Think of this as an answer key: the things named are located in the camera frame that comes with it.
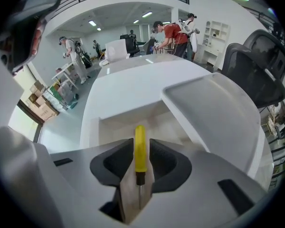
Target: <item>person in white outfit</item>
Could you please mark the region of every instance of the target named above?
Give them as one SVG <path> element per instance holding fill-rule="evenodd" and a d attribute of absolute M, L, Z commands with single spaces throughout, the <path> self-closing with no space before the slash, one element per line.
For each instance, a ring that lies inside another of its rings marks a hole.
<path fill-rule="evenodd" d="M 192 30 L 194 30 L 195 23 L 193 22 L 196 19 L 196 16 L 193 13 L 188 14 L 188 19 L 185 21 L 185 24 L 188 25 Z M 195 53 L 192 51 L 192 46 L 188 43 L 187 47 L 187 59 L 193 62 Z"/>
<path fill-rule="evenodd" d="M 67 48 L 66 57 L 71 56 L 74 69 L 76 73 L 79 75 L 79 78 L 81 79 L 81 84 L 84 84 L 84 82 L 88 79 L 88 75 L 85 65 L 81 61 L 80 55 L 76 53 L 74 41 L 66 37 L 60 37 L 59 41 L 60 44 L 64 44 L 66 46 Z"/>

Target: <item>cardboard box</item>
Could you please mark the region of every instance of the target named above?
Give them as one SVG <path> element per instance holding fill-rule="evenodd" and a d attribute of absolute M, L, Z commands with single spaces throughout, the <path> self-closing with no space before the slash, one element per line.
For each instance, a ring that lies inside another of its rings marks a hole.
<path fill-rule="evenodd" d="M 46 98 L 44 96 L 40 96 L 38 97 L 38 99 L 36 100 L 36 102 L 39 104 L 39 106 L 41 106 L 42 104 L 44 104 L 46 102 Z"/>
<path fill-rule="evenodd" d="M 35 94 L 31 94 L 28 98 L 31 103 L 34 103 L 37 100 L 37 96 Z"/>
<path fill-rule="evenodd" d="M 50 118 L 57 116 L 59 114 L 50 104 L 50 102 L 46 101 L 40 107 L 37 107 L 35 104 L 30 104 L 29 108 L 43 121 L 47 121 Z"/>
<path fill-rule="evenodd" d="M 40 97 L 42 95 L 43 88 L 44 85 L 37 80 L 29 90 L 32 93 L 34 93 L 37 97 Z"/>
<path fill-rule="evenodd" d="M 33 104 L 38 108 L 40 107 L 40 105 L 37 103 L 37 101 L 33 102 Z"/>
<path fill-rule="evenodd" d="M 51 104 L 48 102 L 45 102 L 44 104 L 42 104 L 39 109 L 42 111 L 40 117 L 41 119 L 43 119 L 44 121 L 48 120 L 49 118 L 53 117 L 53 116 L 57 116 L 59 114 L 59 112 L 57 112 L 52 106 Z"/>

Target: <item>black mesh chair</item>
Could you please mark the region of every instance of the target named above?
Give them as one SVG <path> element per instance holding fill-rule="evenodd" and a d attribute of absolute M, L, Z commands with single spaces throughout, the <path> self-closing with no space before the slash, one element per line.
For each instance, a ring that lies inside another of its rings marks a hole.
<path fill-rule="evenodd" d="M 133 57 L 135 53 L 138 53 L 140 50 L 134 45 L 133 38 L 125 39 L 125 46 L 127 48 L 127 53 L 130 53 L 130 56 Z"/>
<path fill-rule="evenodd" d="M 269 32 L 257 29 L 244 42 L 266 64 L 266 68 L 283 81 L 285 76 L 285 47 Z"/>
<path fill-rule="evenodd" d="M 285 99 L 285 87 L 266 68 L 266 63 L 250 49 L 233 43 L 227 47 L 222 74 L 238 84 L 257 108 Z"/>

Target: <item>white pillar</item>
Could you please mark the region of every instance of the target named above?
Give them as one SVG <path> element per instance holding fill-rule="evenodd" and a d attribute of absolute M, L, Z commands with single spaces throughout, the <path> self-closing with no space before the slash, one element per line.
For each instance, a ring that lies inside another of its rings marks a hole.
<path fill-rule="evenodd" d="M 150 24 L 148 24 L 148 40 L 150 40 L 150 35 L 151 35 L 151 28 Z"/>
<path fill-rule="evenodd" d="M 143 25 L 139 25 L 139 32 L 140 32 L 140 42 L 143 41 Z"/>
<path fill-rule="evenodd" d="M 171 23 L 174 23 L 179 19 L 179 9 L 178 8 L 172 8 L 171 9 Z"/>

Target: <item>white table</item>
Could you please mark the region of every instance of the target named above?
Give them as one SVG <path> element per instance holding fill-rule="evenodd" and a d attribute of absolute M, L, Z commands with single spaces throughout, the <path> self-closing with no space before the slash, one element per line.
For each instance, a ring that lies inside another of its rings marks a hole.
<path fill-rule="evenodd" d="M 101 134 L 103 119 L 155 104 L 164 100 L 162 91 L 165 87 L 209 74 L 202 67 L 169 54 L 133 57 L 108 65 L 99 73 L 88 96 L 80 148 L 99 145 L 98 134 Z M 188 131 L 188 126 L 179 123 L 185 132 Z M 260 164 L 264 141 L 265 134 L 260 127 L 257 151 L 247 173 L 252 178 Z"/>
<path fill-rule="evenodd" d="M 78 87 L 75 85 L 75 83 L 71 80 L 69 74 L 66 72 L 66 70 L 67 70 L 70 66 L 72 66 L 72 65 L 73 65 L 72 62 L 66 63 L 65 65 L 63 65 L 63 66 L 61 67 L 62 70 L 61 70 L 60 72 L 56 73 L 55 76 L 52 77 L 52 79 L 54 80 L 54 79 L 57 78 L 60 74 L 64 74 L 64 75 L 66 76 L 67 80 L 70 81 L 71 84 L 72 84 L 76 89 L 78 89 Z"/>

